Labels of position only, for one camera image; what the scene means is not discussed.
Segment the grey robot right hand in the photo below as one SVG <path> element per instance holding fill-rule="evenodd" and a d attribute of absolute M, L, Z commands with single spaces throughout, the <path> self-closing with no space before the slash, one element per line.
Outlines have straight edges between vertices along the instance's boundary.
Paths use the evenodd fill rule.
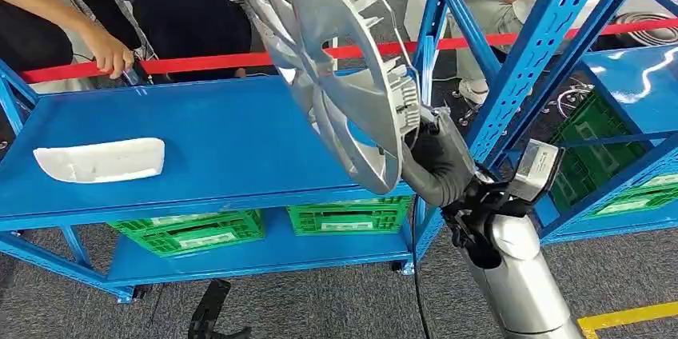
<path fill-rule="evenodd" d="M 401 178 L 432 206 L 459 199 L 472 181 L 475 162 L 450 108 L 425 106 L 420 125 L 402 143 Z"/>

